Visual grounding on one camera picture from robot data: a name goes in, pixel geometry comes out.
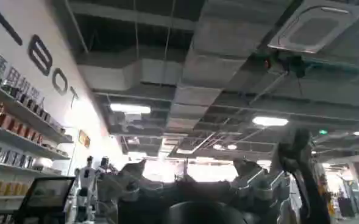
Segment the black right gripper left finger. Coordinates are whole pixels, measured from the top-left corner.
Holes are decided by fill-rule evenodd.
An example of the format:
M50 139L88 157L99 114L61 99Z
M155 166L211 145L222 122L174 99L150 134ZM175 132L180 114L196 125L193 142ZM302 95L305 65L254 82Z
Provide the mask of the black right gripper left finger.
M155 195L154 182L145 178L143 172L146 166L146 159L137 163L127 163L119 172L121 183L120 201L137 201L140 195Z

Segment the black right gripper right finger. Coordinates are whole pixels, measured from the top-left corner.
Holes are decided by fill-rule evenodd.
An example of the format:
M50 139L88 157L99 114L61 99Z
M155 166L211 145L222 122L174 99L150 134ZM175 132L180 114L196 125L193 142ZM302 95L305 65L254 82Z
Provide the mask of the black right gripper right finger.
M278 170L268 171L246 159L234 159L233 165L237 176L230 183L231 205L237 208L271 208L278 203Z

